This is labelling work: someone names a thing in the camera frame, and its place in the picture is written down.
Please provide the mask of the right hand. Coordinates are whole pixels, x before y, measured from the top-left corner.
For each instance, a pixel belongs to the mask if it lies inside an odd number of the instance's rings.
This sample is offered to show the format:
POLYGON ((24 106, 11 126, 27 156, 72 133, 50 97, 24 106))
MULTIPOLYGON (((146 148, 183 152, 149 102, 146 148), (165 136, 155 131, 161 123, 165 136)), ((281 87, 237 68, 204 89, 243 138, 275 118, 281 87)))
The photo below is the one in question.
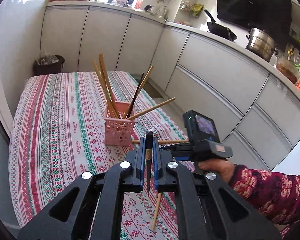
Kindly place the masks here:
POLYGON ((233 163, 222 159, 201 161, 198 163, 198 167, 203 171, 216 171, 226 183, 230 181, 235 170, 233 163))

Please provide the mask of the floral red sleeve forearm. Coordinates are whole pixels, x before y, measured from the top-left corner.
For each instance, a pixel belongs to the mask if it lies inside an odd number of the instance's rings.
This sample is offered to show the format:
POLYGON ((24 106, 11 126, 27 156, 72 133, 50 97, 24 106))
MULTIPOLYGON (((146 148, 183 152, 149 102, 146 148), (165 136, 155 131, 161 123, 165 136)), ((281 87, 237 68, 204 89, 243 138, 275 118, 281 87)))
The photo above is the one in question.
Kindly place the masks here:
POLYGON ((272 223, 285 226, 282 239, 300 239, 300 175, 235 165, 229 185, 272 223))

